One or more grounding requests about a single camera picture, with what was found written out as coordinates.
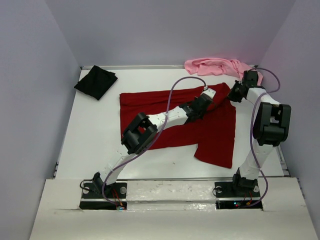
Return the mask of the red t shirt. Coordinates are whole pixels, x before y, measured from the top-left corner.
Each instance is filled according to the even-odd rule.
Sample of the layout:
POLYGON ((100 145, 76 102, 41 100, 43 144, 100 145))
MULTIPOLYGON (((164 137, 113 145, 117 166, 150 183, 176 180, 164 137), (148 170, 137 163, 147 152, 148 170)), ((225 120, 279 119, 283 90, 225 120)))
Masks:
MULTIPOLYGON (((230 88, 226 83, 210 85, 216 92, 213 103, 202 119, 186 125, 165 129, 151 149, 197 145, 194 157, 198 160, 230 169, 236 131, 236 108, 227 98, 230 88)), ((203 88, 121 93, 120 130, 123 132, 138 113, 155 115, 173 109, 198 97, 203 88)))

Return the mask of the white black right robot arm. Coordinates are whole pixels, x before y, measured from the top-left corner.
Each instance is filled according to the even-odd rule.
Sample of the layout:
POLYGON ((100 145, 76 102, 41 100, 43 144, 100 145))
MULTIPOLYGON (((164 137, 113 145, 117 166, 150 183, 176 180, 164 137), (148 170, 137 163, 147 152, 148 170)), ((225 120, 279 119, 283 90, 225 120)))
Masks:
POLYGON ((258 177, 269 154, 287 140, 292 107, 274 100, 263 86, 258 84, 260 68, 244 71, 242 80, 235 81, 227 98, 240 103, 243 99, 253 104, 249 144, 250 151, 244 163, 237 169, 230 183, 235 196, 246 196, 258 190, 258 177))

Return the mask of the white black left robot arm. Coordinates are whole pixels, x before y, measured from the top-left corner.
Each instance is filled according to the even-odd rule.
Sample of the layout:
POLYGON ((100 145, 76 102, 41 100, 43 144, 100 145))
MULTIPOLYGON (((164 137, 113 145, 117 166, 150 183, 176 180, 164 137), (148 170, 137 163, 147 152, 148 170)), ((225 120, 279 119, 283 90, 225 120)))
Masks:
POLYGON ((125 166, 146 152, 164 130, 203 118, 213 103, 216 91, 209 88, 193 101, 170 109, 172 94, 169 93, 166 111, 152 115, 140 112, 126 127, 122 134, 121 145, 104 168, 104 172, 96 172, 93 175, 93 191, 97 196, 101 198, 108 196, 111 185, 116 182, 125 166))

